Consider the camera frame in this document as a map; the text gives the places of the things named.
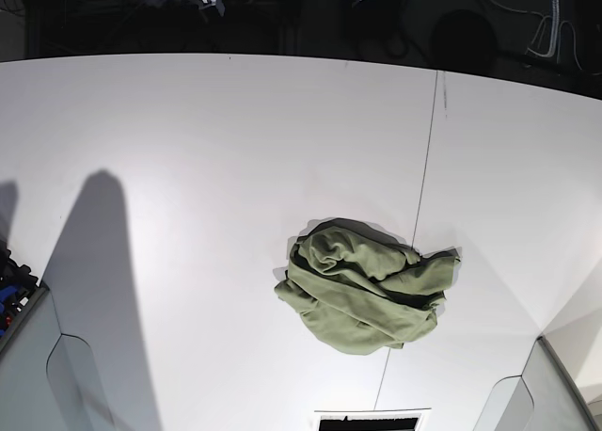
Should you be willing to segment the right grey table partition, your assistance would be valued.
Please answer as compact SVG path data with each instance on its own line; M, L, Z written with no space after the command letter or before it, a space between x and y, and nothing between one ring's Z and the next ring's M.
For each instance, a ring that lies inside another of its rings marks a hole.
M520 375L498 381L476 430L599 430L593 413L548 339L539 337Z

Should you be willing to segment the left grey table partition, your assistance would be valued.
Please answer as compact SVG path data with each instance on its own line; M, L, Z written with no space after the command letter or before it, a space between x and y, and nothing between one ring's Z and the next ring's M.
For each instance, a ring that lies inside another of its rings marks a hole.
M61 331L48 292L1 344L3 430L113 430L90 346Z

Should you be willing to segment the blue and black clutter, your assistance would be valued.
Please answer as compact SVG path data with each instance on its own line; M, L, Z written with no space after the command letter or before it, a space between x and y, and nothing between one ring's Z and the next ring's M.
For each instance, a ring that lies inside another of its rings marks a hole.
M11 251L5 241L1 241L0 256L0 336L4 337L31 296L39 289L40 280L31 274L29 266L17 264L11 258Z

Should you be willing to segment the green t-shirt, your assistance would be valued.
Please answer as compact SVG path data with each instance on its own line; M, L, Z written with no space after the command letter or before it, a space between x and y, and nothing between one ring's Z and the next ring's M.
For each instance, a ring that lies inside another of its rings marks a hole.
M274 291L320 342L366 356L431 333L460 263L456 248L422 255L368 224L333 218L295 239Z

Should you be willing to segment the grey table partition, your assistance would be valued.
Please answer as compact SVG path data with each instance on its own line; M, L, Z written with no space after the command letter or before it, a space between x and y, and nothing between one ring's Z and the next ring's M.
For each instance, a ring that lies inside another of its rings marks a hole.
M3 430L113 430L90 346L61 331L48 292L1 344Z
M520 375L498 381L476 430L599 430L593 413L548 339L539 337Z

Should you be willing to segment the black round stool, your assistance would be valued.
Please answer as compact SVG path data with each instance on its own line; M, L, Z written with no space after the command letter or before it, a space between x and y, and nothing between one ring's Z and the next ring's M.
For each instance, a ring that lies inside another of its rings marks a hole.
M467 9L444 14L430 36L432 61L443 71L487 75L495 66L498 48L491 23Z

